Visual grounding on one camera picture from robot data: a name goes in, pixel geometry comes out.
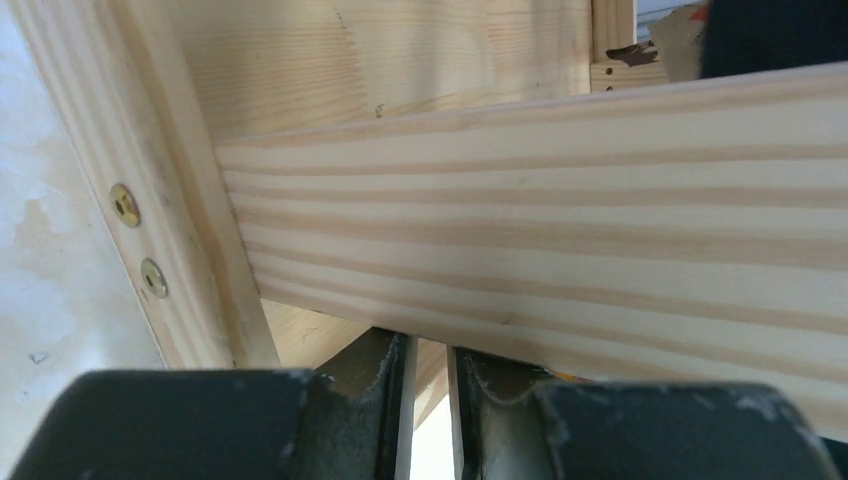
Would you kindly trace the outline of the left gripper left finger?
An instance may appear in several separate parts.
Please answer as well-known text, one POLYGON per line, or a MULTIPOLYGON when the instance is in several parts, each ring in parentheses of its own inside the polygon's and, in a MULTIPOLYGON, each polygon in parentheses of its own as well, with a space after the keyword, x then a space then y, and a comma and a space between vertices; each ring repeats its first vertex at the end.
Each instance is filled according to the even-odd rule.
POLYGON ((314 369, 100 370, 55 400, 15 479, 405 479, 415 338, 371 329, 314 369))

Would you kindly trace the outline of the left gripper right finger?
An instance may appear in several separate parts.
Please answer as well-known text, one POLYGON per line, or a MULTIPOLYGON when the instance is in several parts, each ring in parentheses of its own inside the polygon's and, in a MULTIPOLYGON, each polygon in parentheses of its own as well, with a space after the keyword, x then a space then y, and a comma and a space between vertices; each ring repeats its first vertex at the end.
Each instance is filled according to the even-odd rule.
POLYGON ((448 351, 461 479, 838 479, 842 446, 779 390, 738 382, 567 381, 448 351))

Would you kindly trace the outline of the wooden hanger rack frame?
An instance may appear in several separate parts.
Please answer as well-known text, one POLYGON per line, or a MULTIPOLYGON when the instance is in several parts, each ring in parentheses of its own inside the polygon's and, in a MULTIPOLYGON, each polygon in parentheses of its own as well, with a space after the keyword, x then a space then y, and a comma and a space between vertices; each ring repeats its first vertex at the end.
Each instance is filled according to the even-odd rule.
POLYGON ((175 368, 275 366, 263 303, 590 379, 759 381, 847 437, 847 67, 272 132, 444 34, 390 2, 11 1, 13 145, 82 185, 175 368))

